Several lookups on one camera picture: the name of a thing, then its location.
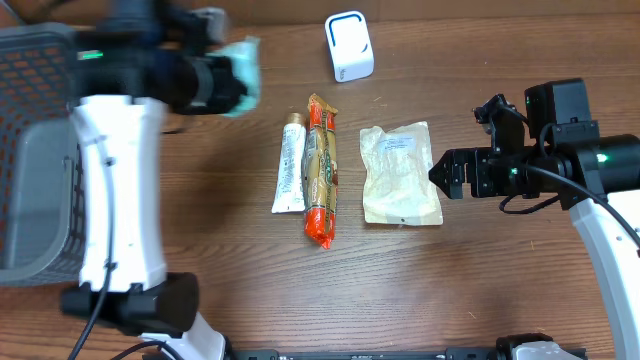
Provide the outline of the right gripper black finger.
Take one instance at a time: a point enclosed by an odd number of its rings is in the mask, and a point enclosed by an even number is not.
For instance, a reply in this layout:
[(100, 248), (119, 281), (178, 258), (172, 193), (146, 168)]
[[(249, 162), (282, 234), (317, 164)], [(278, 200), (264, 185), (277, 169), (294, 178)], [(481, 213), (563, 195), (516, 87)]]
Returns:
[(440, 160), (429, 171), (430, 176), (464, 176), (466, 150), (452, 149), (446, 151)]
[(464, 175), (430, 173), (429, 179), (434, 183), (449, 199), (462, 199), (462, 185), (465, 183)]

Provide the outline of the beige pouch bag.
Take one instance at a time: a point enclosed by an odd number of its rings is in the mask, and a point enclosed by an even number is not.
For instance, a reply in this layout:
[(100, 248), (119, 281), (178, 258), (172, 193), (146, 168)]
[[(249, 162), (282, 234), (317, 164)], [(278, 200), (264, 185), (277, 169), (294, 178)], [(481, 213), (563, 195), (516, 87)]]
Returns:
[(388, 132), (379, 126), (360, 131), (366, 169), (364, 218), (370, 224), (439, 226), (443, 215), (435, 184), (428, 123), (416, 122)]

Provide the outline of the teal snack packet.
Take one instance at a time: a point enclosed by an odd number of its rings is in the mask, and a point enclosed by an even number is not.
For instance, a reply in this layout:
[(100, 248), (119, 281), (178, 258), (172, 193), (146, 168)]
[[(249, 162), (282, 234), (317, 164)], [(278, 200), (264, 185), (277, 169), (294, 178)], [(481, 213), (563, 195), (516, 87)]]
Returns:
[(247, 36), (208, 53), (208, 56), (227, 57), (231, 60), (233, 75), (247, 88), (247, 94), (224, 117), (237, 118), (254, 110), (261, 98), (261, 74), (259, 65), (260, 39)]

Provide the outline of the orange spaghetti packet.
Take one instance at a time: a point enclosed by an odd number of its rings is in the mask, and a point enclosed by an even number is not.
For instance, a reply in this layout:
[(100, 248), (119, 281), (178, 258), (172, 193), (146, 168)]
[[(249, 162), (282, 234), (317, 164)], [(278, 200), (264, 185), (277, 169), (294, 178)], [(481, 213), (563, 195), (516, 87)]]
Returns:
[(338, 110), (317, 94), (308, 101), (309, 128), (304, 155), (304, 232), (324, 249), (335, 238), (338, 163), (335, 116)]

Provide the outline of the white tube with gold cap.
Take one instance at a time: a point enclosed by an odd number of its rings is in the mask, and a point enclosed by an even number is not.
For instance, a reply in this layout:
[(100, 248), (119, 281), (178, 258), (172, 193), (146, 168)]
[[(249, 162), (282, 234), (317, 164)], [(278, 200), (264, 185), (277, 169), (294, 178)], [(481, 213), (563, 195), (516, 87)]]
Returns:
[(283, 128), (273, 214), (305, 209), (302, 166), (306, 142), (305, 116), (290, 113)]

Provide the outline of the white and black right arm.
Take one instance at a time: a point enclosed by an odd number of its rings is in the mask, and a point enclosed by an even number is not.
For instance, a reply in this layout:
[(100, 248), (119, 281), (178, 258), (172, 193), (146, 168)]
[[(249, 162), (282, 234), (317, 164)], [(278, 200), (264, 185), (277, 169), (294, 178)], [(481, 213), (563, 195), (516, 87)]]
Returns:
[(429, 179), (448, 198), (551, 199), (570, 215), (594, 268), (619, 359), (639, 356), (639, 139), (603, 137), (583, 80), (528, 88), (520, 113), (501, 94), (474, 109), (488, 147), (451, 149)]

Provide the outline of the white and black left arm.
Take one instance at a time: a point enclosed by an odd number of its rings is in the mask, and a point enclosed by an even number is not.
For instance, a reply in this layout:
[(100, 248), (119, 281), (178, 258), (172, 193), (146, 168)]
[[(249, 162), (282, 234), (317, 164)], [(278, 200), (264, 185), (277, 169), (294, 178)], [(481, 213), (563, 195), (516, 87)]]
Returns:
[(159, 153), (171, 113), (226, 114), (248, 94), (230, 57), (221, 8), (116, 1), (75, 34), (70, 118), (83, 159), (87, 238), (63, 313), (134, 336), (168, 359), (228, 359), (229, 340), (200, 314), (199, 284), (170, 272), (160, 229)]

